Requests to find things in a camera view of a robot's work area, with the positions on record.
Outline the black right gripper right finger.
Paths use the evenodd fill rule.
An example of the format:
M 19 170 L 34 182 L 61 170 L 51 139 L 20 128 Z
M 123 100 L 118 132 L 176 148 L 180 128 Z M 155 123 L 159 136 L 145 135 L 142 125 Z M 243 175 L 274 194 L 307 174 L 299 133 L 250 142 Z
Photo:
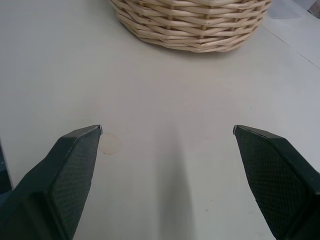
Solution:
M 320 238 L 320 174 L 284 137 L 235 125 L 255 201 L 277 240 Z

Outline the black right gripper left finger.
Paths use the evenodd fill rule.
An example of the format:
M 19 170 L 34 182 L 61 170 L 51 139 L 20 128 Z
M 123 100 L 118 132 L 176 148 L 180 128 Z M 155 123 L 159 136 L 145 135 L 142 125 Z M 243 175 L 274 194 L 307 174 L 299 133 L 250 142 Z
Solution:
M 2 240 L 71 240 L 90 192 L 101 125 L 61 136 L 0 207 Z

